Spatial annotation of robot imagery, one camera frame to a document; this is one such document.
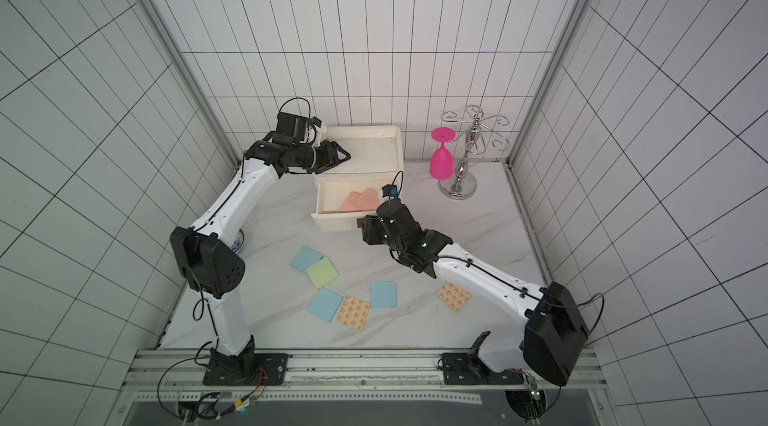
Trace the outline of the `pink sticky note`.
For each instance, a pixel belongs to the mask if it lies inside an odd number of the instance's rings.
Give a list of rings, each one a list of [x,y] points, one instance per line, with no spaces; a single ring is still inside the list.
[[[359,210],[358,210],[358,209],[355,207],[355,201],[356,201],[357,197],[358,197],[360,194],[361,194],[361,193],[357,193],[357,192],[351,192],[351,193],[348,195],[348,197],[345,199],[345,201],[342,203],[341,207],[339,208],[339,211],[340,211],[341,213],[367,212],[367,211],[359,211]]]
[[[380,194],[372,188],[363,191],[355,201],[355,207],[359,211],[375,211],[380,204]]]

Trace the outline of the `orange patterned sticky note right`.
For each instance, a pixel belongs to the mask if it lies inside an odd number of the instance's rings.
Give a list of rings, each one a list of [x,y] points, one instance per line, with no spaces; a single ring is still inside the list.
[[[469,302],[472,294],[452,283],[444,284],[437,292],[437,296],[453,311],[458,313]]]

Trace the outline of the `orange patterned sticky note left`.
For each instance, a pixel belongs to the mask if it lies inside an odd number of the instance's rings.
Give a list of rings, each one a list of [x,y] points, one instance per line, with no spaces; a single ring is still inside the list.
[[[371,309],[371,304],[351,296],[346,296],[341,304],[336,321],[344,326],[362,330]]]

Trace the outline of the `blue sticky note center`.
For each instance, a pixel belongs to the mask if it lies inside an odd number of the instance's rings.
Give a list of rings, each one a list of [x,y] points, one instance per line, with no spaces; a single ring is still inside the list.
[[[370,304],[374,309],[397,307],[397,283],[395,281],[374,281],[370,283]]]

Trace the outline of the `blue sticky note upper left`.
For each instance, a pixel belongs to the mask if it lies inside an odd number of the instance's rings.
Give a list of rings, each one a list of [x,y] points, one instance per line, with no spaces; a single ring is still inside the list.
[[[302,246],[293,259],[290,261],[290,266],[305,274],[307,269],[316,263],[320,262],[324,258],[324,255],[313,248]]]

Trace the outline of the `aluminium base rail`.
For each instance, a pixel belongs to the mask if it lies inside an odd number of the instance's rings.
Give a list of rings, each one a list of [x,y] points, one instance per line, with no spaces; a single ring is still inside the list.
[[[474,402],[485,390],[528,393],[603,390],[607,386],[595,354],[584,351],[563,386],[531,370],[483,373],[464,350],[439,349],[264,349],[256,370],[229,381],[193,350],[139,352],[121,388],[125,402],[155,400],[173,409],[197,400],[418,399]]]

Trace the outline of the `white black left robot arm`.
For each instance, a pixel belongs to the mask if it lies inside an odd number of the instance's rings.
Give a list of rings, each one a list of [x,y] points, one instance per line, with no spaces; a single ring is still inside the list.
[[[322,174],[350,159],[350,153],[328,140],[318,146],[257,141],[244,153],[239,171],[209,210],[191,226],[171,233],[179,272],[199,295],[192,318],[208,320],[213,331],[213,339],[204,344],[210,354],[206,385],[249,385],[263,375],[240,298],[239,285],[246,271],[239,256],[245,220],[271,186],[294,168],[304,174]]]

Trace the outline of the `white pull-out drawer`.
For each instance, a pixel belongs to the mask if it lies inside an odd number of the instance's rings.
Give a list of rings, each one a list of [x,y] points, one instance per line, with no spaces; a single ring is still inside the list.
[[[324,232],[357,229],[359,219],[375,214],[384,201],[383,188],[393,181],[384,175],[316,176],[315,225]]]

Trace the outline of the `blue sticky note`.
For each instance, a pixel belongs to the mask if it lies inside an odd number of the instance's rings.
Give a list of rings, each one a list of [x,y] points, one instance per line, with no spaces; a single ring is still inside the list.
[[[293,259],[290,261],[290,266],[305,274],[307,269],[316,263],[320,262],[324,258],[324,255],[313,248],[302,246]]]
[[[370,283],[370,304],[374,309],[397,307],[397,283],[395,281],[374,281]]]
[[[342,296],[328,289],[321,288],[312,300],[308,311],[311,315],[330,323],[336,316],[343,300]]]

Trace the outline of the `chrome glass holder stand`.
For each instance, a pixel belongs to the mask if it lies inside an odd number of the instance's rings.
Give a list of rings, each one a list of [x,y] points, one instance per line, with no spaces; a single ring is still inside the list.
[[[453,176],[439,181],[439,190],[451,200],[468,200],[477,190],[477,180],[469,171],[470,160],[483,156],[489,146],[500,153],[506,151],[510,141],[498,129],[509,126],[510,120],[501,114],[486,115],[484,110],[476,105],[467,105],[462,114],[456,111],[444,112],[441,120],[461,126],[458,137],[453,141],[463,144],[463,154],[456,162]]]

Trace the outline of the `white plastic drawer cabinet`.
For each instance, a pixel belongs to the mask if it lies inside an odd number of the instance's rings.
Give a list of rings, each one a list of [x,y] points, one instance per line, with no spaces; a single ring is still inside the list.
[[[336,142],[350,160],[316,175],[317,182],[387,180],[404,168],[402,135],[396,126],[330,127],[324,139]]]

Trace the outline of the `blue white patterned plate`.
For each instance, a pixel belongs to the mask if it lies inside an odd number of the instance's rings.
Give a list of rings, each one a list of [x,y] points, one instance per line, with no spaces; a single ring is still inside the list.
[[[235,254],[238,254],[241,251],[241,249],[242,249],[242,247],[244,245],[244,242],[245,242],[244,232],[243,232],[242,229],[239,229],[237,234],[236,234],[236,236],[235,236],[235,240],[234,240],[234,242],[233,242],[233,244],[231,246],[232,251]]]

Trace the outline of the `green sticky note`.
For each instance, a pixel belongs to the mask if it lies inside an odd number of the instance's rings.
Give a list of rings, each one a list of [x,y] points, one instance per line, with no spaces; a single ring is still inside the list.
[[[338,277],[338,272],[328,257],[306,269],[306,274],[316,289],[322,289]]]

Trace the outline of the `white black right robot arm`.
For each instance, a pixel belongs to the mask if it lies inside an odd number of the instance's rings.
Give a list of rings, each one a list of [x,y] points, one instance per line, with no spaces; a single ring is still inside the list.
[[[591,330],[565,286],[540,286],[491,266],[447,235],[421,228],[399,199],[380,205],[357,226],[366,244],[386,246],[398,264],[457,286],[511,318],[499,332],[482,332],[473,344],[471,355],[483,372],[501,374],[526,365],[555,386],[567,385]]]

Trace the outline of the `pink wine glass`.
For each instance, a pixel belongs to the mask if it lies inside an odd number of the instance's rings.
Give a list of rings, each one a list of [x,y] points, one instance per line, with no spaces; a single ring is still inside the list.
[[[445,181],[453,176],[453,156],[447,149],[447,144],[456,139],[456,133],[447,127],[432,131],[431,138],[439,144],[438,149],[430,159],[430,175],[438,181]]]

